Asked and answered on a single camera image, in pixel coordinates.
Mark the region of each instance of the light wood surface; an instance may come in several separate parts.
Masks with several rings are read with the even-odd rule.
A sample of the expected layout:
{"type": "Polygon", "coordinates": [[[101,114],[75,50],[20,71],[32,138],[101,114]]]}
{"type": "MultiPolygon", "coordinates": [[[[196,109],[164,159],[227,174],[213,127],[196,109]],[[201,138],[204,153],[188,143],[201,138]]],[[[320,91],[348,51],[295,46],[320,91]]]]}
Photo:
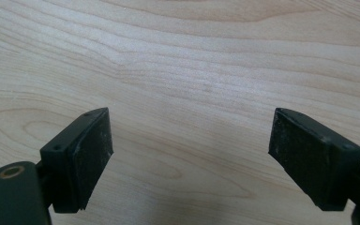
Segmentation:
{"type": "Polygon", "coordinates": [[[53,224],[351,224],[267,152],[276,107],[360,145],[360,0],[0,1],[0,167],[105,106],[115,153],[53,224]]]}

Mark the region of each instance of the black plastic part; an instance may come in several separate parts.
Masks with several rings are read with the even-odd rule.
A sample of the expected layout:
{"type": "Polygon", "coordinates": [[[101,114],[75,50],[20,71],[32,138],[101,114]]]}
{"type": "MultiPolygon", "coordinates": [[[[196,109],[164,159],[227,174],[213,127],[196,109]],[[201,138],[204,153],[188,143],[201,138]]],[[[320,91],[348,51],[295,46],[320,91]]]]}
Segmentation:
{"type": "Polygon", "coordinates": [[[78,117],[40,150],[46,203],[56,213],[84,209],[112,154],[108,108],[78,117]]]}
{"type": "Polygon", "coordinates": [[[34,163],[16,162],[0,168],[0,224],[51,224],[34,163]]]}
{"type": "Polygon", "coordinates": [[[300,112],[276,109],[269,154],[323,211],[344,210],[360,146],[300,112]]]}

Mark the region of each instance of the clamp jaw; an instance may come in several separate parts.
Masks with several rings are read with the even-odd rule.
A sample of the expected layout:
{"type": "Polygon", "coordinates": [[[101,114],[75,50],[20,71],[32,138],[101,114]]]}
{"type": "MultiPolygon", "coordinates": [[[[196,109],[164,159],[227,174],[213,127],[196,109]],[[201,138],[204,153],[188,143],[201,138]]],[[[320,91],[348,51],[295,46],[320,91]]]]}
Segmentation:
{"type": "Polygon", "coordinates": [[[52,224],[56,213],[85,209],[111,155],[108,108],[87,112],[40,149],[41,161],[0,168],[0,224],[52,224]]]}
{"type": "Polygon", "coordinates": [[[355,203],[352,224],[360,225],[360,146],[312,118],[276,109],[269,152],[323,211],[355,203]]]}

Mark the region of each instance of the screw hole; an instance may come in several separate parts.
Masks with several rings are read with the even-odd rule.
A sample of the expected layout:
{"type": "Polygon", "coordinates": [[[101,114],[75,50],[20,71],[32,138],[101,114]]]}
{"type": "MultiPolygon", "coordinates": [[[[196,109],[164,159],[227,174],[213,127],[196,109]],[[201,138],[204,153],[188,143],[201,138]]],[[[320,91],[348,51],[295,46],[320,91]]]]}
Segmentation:
{"type": "Polygon", "coordinates": [[[12,177],[15,177],[19,174],[21,174],[24,171],[24,166],[13,166],[13,167],[9,167],[4,169],[1,173],[0,173],[0,178],[1,179],[9,179],[12,177]]]}
{"type": "Polygon", "coordinates": [[[53,149],[54,149],[54,150],[60,150],[60,149],[61,149],[61,145],[60,145],[60,144],[57,144],[57,145],[54,146],[53,149]]]}

